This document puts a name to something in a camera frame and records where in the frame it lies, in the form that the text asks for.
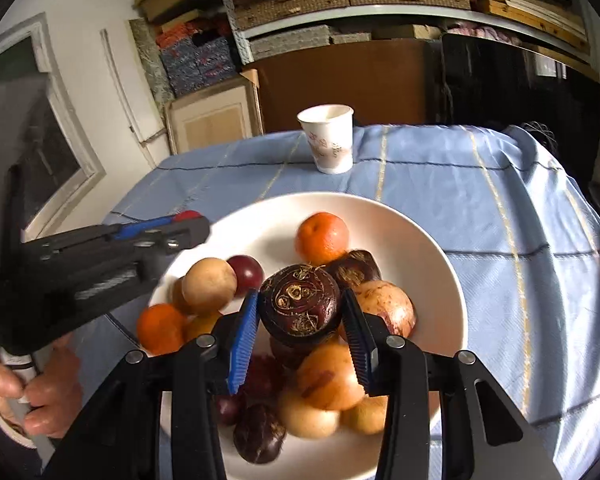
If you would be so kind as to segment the person left hand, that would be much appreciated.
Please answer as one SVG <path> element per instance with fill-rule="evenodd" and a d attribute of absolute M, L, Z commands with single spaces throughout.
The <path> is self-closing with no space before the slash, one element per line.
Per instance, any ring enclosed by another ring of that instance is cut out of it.
<path fill-rule="evenodd" d="M 0 363 L 0 426 L 16 431 L 61 439 L 72 425 L 82 406 L 82 387 L 78 374 L 80 359 L 69 347 L 72 333 L 52 343 L 52 352 L 41 374 L 27 385 Z M 8 399 L 25 397 L 31 411 L 20 422 L 8 405 Z"/>

